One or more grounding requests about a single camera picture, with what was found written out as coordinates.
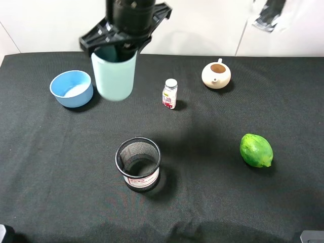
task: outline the mesh pen holder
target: mesh pen holder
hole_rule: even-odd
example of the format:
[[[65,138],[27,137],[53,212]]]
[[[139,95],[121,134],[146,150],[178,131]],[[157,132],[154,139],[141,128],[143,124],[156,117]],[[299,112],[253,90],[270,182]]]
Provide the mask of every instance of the mesh pen holder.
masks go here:
[[[158,184],[161,152],[150,139],[131,138],[125,141],[118,148],[115,161],[131,190],[147,192]]]

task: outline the ceramic teapot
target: ceramic teapot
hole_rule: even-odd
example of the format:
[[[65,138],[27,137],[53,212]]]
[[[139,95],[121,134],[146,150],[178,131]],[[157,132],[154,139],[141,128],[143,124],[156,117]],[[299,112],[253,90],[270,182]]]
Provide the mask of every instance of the ceramic teapot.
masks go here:
[[[211,89],[221,89],[228,85],[231,79],[231,71],[222,61],[220,58],[218,62],[208,64],[202,71],[202,81]]]

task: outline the plastic cup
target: plastic cup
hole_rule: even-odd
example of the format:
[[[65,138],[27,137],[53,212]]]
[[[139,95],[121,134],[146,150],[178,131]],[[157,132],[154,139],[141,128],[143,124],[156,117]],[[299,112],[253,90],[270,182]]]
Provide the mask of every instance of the plastic cup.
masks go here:
[[[101,47],[91,55],[99,94],[111,101],[127,98],[132,90],[137,52],[120,61],[113,46]]]

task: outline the white cabinet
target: white cabinet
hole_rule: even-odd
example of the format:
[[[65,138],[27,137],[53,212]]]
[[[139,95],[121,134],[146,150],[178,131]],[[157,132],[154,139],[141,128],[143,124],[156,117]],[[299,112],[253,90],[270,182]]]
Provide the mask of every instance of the white cabinet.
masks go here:
[[[324,1],[299,1],[295,18],[284,31],[275,29],[273,33],[267,33],[253,27],[250,21],[237,55],[324,56]]]
[[[171,18],[143,53],[235,55],[253,0],[165,1]],[[79,51],[78,38],[104,15],[105,0],[0,0],[0,19],[21,52]]]
[[[5,55],[19,53],[6,30],[0,25],[0,66]]]

